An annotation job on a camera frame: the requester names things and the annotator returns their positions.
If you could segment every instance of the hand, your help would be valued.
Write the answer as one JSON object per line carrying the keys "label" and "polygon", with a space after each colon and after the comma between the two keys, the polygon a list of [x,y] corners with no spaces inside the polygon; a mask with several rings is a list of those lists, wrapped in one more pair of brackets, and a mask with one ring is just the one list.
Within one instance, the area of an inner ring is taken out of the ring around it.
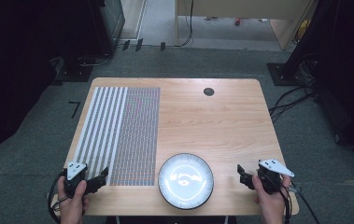
{"label": "hand", "polygon": [[[65,197],[64,190],[65,176],[61,176],[57,182],[58,199]],[[83,223],[83,213],[89,207],[90,201],[87,197],[83,197],[86,190],[87,182],[80,181],[75,190],[73,199],[67,199],[60,204],[61,223],[81,224]]]}
{"label": "hand", "polygon": [[[282,175],[282,185],[290,186],[290,177]],[[263,189],[261,180],[257,175],[252,177],[252,183],[258,196],[254,199],[255,203],[261,206],[262,218],[265,224],[281,224],[283,223],[285,202],[280,193],[268,194]],[[282,188],[282,193],[287,197],[287,191]]]}

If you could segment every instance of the gray carpet floor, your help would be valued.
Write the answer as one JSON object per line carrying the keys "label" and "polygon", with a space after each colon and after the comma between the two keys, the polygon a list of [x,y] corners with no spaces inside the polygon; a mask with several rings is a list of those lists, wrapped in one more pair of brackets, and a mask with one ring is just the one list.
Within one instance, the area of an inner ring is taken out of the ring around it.
{"label": "gray carpet floor", "polygon": [[[203,17],[192,17],[190,21],[189,17],[180,16],[178,44],[186,41],[191,24],[193,41],[185,48],[281,51],[270,21],[242,19],[241,24],[236,26],[234,19],[216,18],[206,21]],[[161,42],[167,46],[175,45],[174,0],[146,0],[138,38],[143,38],[144,44],[148,45],[160,45]],[[292,52],[294,48],[295,45],[291,43],[286,51]]]}
{"label": "gray carpet floor", "polygon": [[[284,63],[286,51],[246,49],[117,49],[114,58],[94,67],[87,83],[49,86],[21,127],[0,145],[0,223],[52,223],[46,192],[64,166],[82,105],[74,118],[70,101],[84,102],[96,77],[257,78],[268,107],[292,87],[276,87],[267,63]],[[304,94],[298,91],[288,103]],[[338,146],[320,105],[308,99],[285,112],[276,134],[294,182],[303,189],[321,223],[354,223],[354,147]],[[315,223],[301,199],[291,223]],[[238,217],[238,223],[261,223]],[[105,217],[85,217],[105,223]]]}

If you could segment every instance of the cable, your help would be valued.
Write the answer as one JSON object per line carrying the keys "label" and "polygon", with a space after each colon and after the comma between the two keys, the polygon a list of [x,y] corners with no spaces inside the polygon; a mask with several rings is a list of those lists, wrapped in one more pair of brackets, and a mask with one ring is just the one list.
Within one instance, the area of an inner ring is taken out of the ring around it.
{"label": "cable", "polygon": [[53,211],[59,212],[60,211],[60,204],[67,200],[68,197],[63,197],[62,199],[58,200],[51,208]]}
{"label": "cable", "polygon": [[[331,47],[331,43],[333,42],[334,40],[334,34],[336,32],[336,24],[337,24],[337,20],[338,20],[338,16],[339,16],[339,9],[340,9],[340,5],[342,4],[342,1],[343,0],[338,0],[337,1],[337,6],[336,6],[336,11],[335,11],[335,15],[334,15],[334,20],[333,20],[333,28],[332,28],[332,35],[330,36],[330,39],[327,40],[328,44],[324,44],[323,46],[325,46],[326,49],[330,48]],[[309,54],[306,54],[304,56],[302,56],[302,60],[304,60],[305,57],[307,56],[316,56],[316,55],[320,55],[324,52],[325,50],[323,49],[322,51],[320,52],[317,52],[317,53],[309,53]]]}
{"label": "cable", "polygon": [[[286,91],[284,92],[276,101],[276,104],[272,107],[269,108],[269,113],[270,113],[270,117],[271,119],[273,119],[273,123],[276,123],[276,121],[278,120],[278,118],[287,110],[293,108],[294,106],[296,106],[297,104],[301,103],[302,101],[304,101],[305,99],[309,98],[309,97],[313,97],[314,96],[314,92],[307,92],[307,89],[312,90],[311,84],[315,79],[312,78],[311,80],[307,81],[307,83],[304,86],[300,86],[297,88],[294,88],[292,90]],[[288,96],[289,94],[293,93],[294,91],[298,91],[300,89],[304,89],[304,96],[298,98],[297,100],[292,101],[289,104],[285,104],[285,105],[278,105],[282,99],[284,99],[286,96]],[[273,115],[277,109],[282,108],[282,110],[278,113],[276,113],[275,115]]]}
{"label": "cable", "polygon": [[266,177],[266,179],[268,181],[270,181],[270,183],[273,184],[273,186],[278,190],[278,192],[281,194],[281,197],[284,199],[284,203],[285,203],[285,220],[284,223],[285,224],[290,224],[290,216],[292,214],[292,203],[290,201],[290,194],[289,191],[286,189],[285,186],[283,186],[281,183],[278,183],[278,185],[283,186],[283,188],[286,190],[287,194],[288,194],[288,198],[284,195],[284,193],[282,192],[282,190],[279,188],[278,185],[276,185],[275,182],[273,182],[273,180],[267,176],[264,172],[262,172],[261,170],[258,170],[258,172],[261,173],[261,175],[263,175],[264,177]]}
{"label": "cable", "polygon": [[49,211],[50,216],[54,219],[54,221],[55,221],[56,223],[60,223],[61,220],[55,215],[55,213],[54,213],[54,208],[53,208],[53,206],[51,206],[51,202],[52,202],[54,187],[55,187],[55,185],[57,184],[58,179],[59,179],[62,175],[66,175],[66,169],[63,169],[63,171],[60,172],[60,173],[57,175],[57,177],[54,179],[54,182],[53,182],[52,185],[51,185],[50,192],[49,192],[49,197],[48,197],[48,211]]}
{"label": "cable", "polygon": [[316,223],[319,224],[319,219],[317,218],[317,216],[314,214],[314,211],[313,209],[311,209],[311,206],[310,204],[308,204],[308,201],[305,199],[305,197],[303,196],[303,193],[302,193],[302,189],[301,190],[297,190],[296,189],[296,185],[293,183],[293,181],[291,181],[291,184],[293,185],[294,187],[294,190],[292,192],[294,193],[297,193],[299,195],[300,198],[302,198],[305,206],[308,208],[308,210],[310,211],[311,213],[311,216],[313,216],[313,218],[316,220]]}
{"label": "cable", "polygon": [[100,66],[100,65],[103,65],[104,63],[106,63],[107,61],[109,61],[109,59],[111,59],[111,58],[112,58],[112,54],[108,54],[107,58],[101,63],[84,63],[84,64],[81,63],[80,66],[83,66],[83,67],[85,67],[85,66]]}
{"label": "cable", "polygon": [[[191,17],[192,17],[192,15],[193,15],[193,3],[194,3],[194,0],[191,0]],[[183,47],[183,46],[185,46],[185,45],[187,45],[189,42],[191,42],[191,40],[193,40],[193,29],[191,28],[191,24],[189,25],[189,36],[188,36],[188,38],[186,39],[186,41],[183,43],[183,44],[181,44],[181,45],[175,45],[175,47]]]}
{"label": "cable", "polygon": [[309,82],[314,78],[312,74],[314,74],[318,63],[316,60],[302,60],[299,68],[304,71],[302,75],[305,81]]}
{"label": "cable", "polygon": [[[120,48],[120,47],[123,47],[124,46],[124,44],[118,44],[117,46],[116,46],[116,49],[118,49],[118,48]],[[130,46],[137,46],[136,44],[129,44],[128,45],[129,47]],[[141,45],[142,47],[160,47],[160,45]],[[179,46],[175,46],[175,45],[168,45],[167,46],[168,48],[179,48]]]}

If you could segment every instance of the finger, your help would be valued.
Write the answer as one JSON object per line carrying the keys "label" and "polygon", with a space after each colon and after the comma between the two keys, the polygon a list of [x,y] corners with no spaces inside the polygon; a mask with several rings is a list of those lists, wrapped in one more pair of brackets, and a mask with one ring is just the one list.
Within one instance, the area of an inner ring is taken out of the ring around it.
{"label": "finger", "polygon": [[282,185],[284,185],[284,187],[289,188],[290,187],[290,182],[291,182],[291,178],[288,175],[281,175],[282,176]]}
{"label": "finger", "polygon": [[289,191],[288,188],[290,187],[290,182],[291,182],[290,176],[288,175],[281,175],[281,176],[282,176],[282,186],[284,186],[284,188],[282,188],[281,190],[284,194],[286,194],[287,191]]}
{"label": "finger", "polygon": [[78,183],[77,188],[75,189],[75,196],[72,199],[72,203],[75,205],[79,205],[82,203],[82,198],[84,191],[86,190],[87,182],[85,180],[82,180]]}
{"label": "finger", "polygon": [[88,197],[83,197],[83,210],[87,210],[90,206],[90,200]]}
{"label": "finger", "polygon": [[62,175],[57,181],[58,200],[65,197],[64,180],[65,176]]}
{"label": "finger", "polygon": [[255,190],[258,192],[258,195],[260,198],[263,195],[267,194],[266,191],[264,191],[262,182],[257,175],[254,175],[252,177],[252,184],[253,184],[253,187],[255,188]]}

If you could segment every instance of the black and white striped panel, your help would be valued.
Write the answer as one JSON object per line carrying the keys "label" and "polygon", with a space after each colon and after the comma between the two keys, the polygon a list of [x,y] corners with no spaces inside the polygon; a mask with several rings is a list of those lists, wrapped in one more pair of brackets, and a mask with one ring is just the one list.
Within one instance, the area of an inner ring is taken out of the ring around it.
{"label": "black and white striped panel", "polygon": [[97,87],[74,161],[108,185],[154,185],[160,88]]}

